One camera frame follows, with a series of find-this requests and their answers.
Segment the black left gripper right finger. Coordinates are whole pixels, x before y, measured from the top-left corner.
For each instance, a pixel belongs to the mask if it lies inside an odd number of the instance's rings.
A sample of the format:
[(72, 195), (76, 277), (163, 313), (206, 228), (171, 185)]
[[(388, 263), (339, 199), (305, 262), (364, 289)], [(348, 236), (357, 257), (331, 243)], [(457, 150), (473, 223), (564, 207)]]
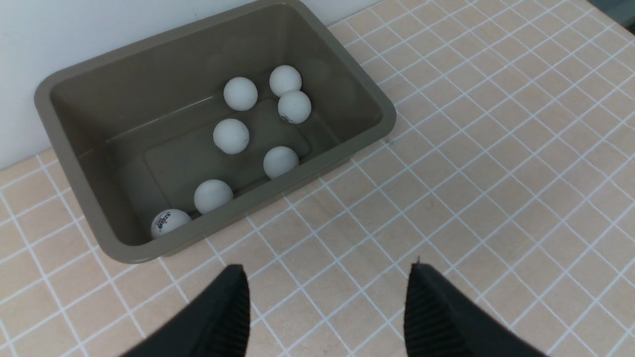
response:
[(433, 266), (411, 264), (404, 305), (409, 357), (544, 357)]

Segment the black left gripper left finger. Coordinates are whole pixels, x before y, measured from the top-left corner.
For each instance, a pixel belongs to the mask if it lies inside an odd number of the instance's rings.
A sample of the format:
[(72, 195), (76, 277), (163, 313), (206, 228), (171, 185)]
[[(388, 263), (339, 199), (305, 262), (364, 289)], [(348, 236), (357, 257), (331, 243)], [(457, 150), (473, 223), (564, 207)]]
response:
[(251, 332), (247, 274), (231, 264), (125, 357), (245, 357)]

